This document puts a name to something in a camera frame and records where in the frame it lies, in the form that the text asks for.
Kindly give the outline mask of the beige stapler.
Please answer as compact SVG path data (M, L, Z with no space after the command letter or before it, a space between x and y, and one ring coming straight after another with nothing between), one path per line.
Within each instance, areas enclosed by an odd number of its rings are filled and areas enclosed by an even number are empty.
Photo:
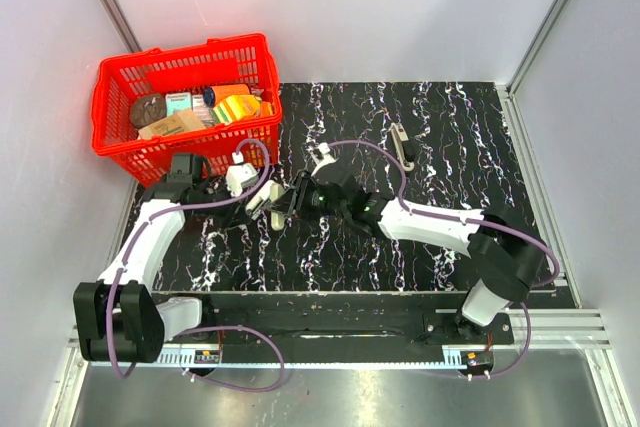
M262 207L270 214L271 228L274 231L282 231L285 227L286 217L279 212L279 199L285 194L290 194L288 188L269 180L249 200L246 208Z
M406 129L401 123L392 123L390 134L396 150L396 157L405 172L415 168L416 151Z

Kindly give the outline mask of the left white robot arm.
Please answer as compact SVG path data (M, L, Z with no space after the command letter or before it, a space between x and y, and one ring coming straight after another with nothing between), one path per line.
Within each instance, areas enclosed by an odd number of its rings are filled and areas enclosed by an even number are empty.
M182 332L199 343L214 336L217 320L200 299L178 296L157 304L151 289L188 213L229 218L243 193L258 183L256 168L241 153L232 160L220 191L207 188L209 162L187 153L174 155L169 172L145 191L139 216L115 259L96 281L80 283L73 294L85 360L153 363L165 342Z

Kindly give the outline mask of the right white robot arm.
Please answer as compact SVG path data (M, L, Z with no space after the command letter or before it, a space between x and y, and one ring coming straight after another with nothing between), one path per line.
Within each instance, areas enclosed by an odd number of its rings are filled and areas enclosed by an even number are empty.
M507 226L498 214L402 205L396 196L365 191L350 174L301 171L273 210L304 220L333 216L366 237L408 240L465 256L478 280L454 327L468 343L486 336L500 311L527 298L545 260L535 237Z

